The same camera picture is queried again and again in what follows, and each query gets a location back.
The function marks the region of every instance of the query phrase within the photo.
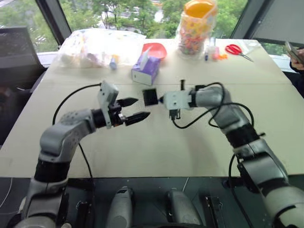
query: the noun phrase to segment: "phone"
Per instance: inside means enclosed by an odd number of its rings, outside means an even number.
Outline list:
[[[299,63],[304,65],[304,59],[298,55],[297,50],[288,41],[285,42],[285,48],[292,58],[296,59]]]

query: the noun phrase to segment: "purple tissue box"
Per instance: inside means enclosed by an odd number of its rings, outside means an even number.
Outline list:
[[[141,55],[131,70],[132,80],[151,86],[158,74],[161,59],[153,56],[148,57],[146,64],[141,70],[142,58],[143,56]]]

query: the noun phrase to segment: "red bowl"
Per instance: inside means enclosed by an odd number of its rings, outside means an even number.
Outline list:
[[[149,51],[149,56],[153,56],[156,58],[160,58],[163,60],[167,56],[167,51],[165,47],[160,43],[148,43],[143,45],[142,53],[148,50],[151,47]]]

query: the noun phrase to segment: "beige table surface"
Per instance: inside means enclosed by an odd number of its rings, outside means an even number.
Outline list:
[[[257,132],[266,133],[265,139],[288,172],[304,173],[304,101],[262,48],[249,55],[254,63],[239,56],[229,56],[229,60],[218,63],[189,63],[177,56],[172,41],[161,42],[167,48],[168,58],[153,86],[159,96],[165,91],[178,90],[180,79],[193,85],[224,83],[233,101],[252,110]],[[221,48],[231,42],[217,41]],[[119,98],[140,99],[124,108],[124,114],[148,110],[151,115],[128,127],[99,129],[82,140],[95,177],[227,176],[232,150],[225,136],[208,126],[210,116],[188,129],[177,129],[163,106],[144,107],[142,90],[149,86],[134,83],[129,71],[130,67],[114,73],[107,69],[66,69],[53,63],[0,150],[0,176],[32,176],[40,136],[51,125],[56,107],[75,89],[103,79],[116,83]],[[97,92],[95,87],[75,94],[64,104],[58,117],[72,110],[98,108]],[[198,108],[182,111],[179,123],[184,125],[203,111]],[[236,168],[233,174],[238,175]],[[77,149],[69,177],[88,176]]]

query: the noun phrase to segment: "green foliage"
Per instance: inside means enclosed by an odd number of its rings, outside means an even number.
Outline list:
[[[119,21],[119,17],[127,8],[127,0],[92,0],[93,13],[101,17],[106,28],[108,25],[115,25],[120,30],[123,24]],[[114,15],[114,23],[109,13]]]
[[[150,25],[150,28],[146,34],[147,38],[165,38],[165,31],[164,26],[162,23],[158,23],[153,21],[153,23]]]
[[[166,38],[174,38],[184,5],[188,0],[162,0],[163,27]]]
[[[71,29],[96,28],[99,22],[93,11],[80,0],[60,0]],[[37,52],[57,51],[58,44],[34,0],[15,0],[0,8],[1,25],[27,26]]]
[[[113,25],[117,30],[121,30],[122,27],[135,27],[134,20],[130,18],[117,17],[116,22],[114,17],[110,17],[107,20],[108,25]]]
[[[1,25],[6,27],[27,26],[37,52],[56,51],[55,41],[38,6],[33,0],[17,0],[0,8]]]
[[[217,26],[214,36],[229,38],[247,4],[247,0],[218,0]]]
[[[86,28],[97,28],[99,18],[92,9],[73,7],[69,0],[60,0],[60,5],[72,31]]]
[[[149,0],[131,0],[129,10],[132,12],[131,19],[134,20],[136,28],[143,35],[147,35],[150,27],[154,25],[154,15],[157,8]]]
[[[270,55],[281,56],[283,54],[286,54],[284,45],[269,44],[269,43],[261,43],[261,45]]]

